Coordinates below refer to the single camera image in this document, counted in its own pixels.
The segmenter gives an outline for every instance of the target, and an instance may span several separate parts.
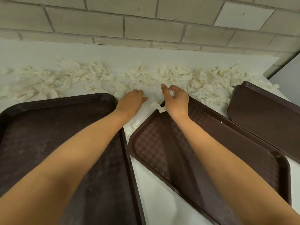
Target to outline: white table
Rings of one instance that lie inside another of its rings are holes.
[[[181,64],[187,68],[201,67],[207,69],[218,65],[230,67],[238,63],[241,69],[262,74],[277,60],[275,57],[268,56],[214,54],[197,51],[93,44],[0,40],[0,66],[6,68],[32,65],[47,69],[58,69],[56,66],[57,58],[65,58],[82,63],[100,60],[107,68],[116,73],[133,69],[139,63],[145,64],[149,71],[157,71],[162,64],[167,64],[171,68]],[[9,75],[0,76],[0,84],[5,84],[12,80],[12,77]],[[79,94],[87,93],[78,87],[74,87],[66,93],[67,96]],[[275,94],[285,98],[279,91],[276,91]],[[13,104],[14,102],[9,100],[0,100],[0,111]],[[151,110],[142,108],[138,113],[138,118],[144,121],[150,113],[152,113]],[[291,166],[292,206],[300,213],[300,164],[292,159],[289,159],[289,162]],[[133,158],[132,163],[148,225],[211,224]]]

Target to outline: brown tray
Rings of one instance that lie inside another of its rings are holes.
[[[25,102],[0,114],[0,196],[71,136],[111,113],[109,94]],[[60,224],[146,224],[124,130],[84,177]]]
[[[256,85],[234,90],[228,117],[300,163],[300,107]]]
[[[280,151],[191,97],[188,112],[291,204],[290,165]],[[167,112],[154,111],[148,117],[130,137],[129,151],[213,224],[241,224]]]

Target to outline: brick wall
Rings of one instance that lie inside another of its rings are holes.
[[[300,50],[300,0],[0,0],[0,37],[280,57],[270,76]]]

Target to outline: person's left arm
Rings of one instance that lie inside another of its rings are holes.
[[[0,224],[57,224],[85,174],[147,100],[143,95],[136,89],[127,93],[115,111],[75,134],[15,184],[0,198]]]

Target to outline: bare skin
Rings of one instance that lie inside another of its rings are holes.
[[[168,113],[245,225],[300,224],[300,216],[257,173],[190,120],[185,91],[174,85],[162,85],[162,91]],[[143,95],[127,93],[114,112],[75,134],[14,185],[0,198],[0,224],[57,224],[84,175],[147,100]]]

